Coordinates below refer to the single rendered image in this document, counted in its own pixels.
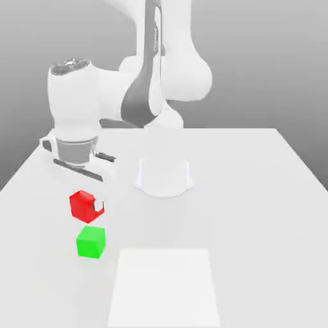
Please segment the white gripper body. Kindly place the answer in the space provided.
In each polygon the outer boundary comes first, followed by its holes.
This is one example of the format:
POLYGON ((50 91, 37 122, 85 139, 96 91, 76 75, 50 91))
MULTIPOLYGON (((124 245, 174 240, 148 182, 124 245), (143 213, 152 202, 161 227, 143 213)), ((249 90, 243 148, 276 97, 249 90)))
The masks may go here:
POLYGON ((102 192, 108 190, 113 182, 113 163, 94 158, 85 166, 74 167, 51 158, 50 175, 71 189, 102 192))

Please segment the small red cube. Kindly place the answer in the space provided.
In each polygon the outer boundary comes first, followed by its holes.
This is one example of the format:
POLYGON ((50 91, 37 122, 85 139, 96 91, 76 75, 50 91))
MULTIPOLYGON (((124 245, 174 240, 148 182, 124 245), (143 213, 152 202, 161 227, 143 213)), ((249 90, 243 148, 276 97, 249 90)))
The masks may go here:
POLYGON ((70 210, 73 217, 89 224, 104 214, 104 203, 102 208, 95 209, 95 197, 83 190, 79 190, 69 197, 70 210))

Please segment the small green cube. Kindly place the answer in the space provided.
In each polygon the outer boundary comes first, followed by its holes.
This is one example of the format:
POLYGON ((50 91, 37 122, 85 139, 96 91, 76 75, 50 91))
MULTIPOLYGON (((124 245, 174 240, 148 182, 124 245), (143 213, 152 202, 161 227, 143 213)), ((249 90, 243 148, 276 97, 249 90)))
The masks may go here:
POLYGON ((78 256, 99 259, 106 246, 105 228, 86 225, 76 238, 78 256))

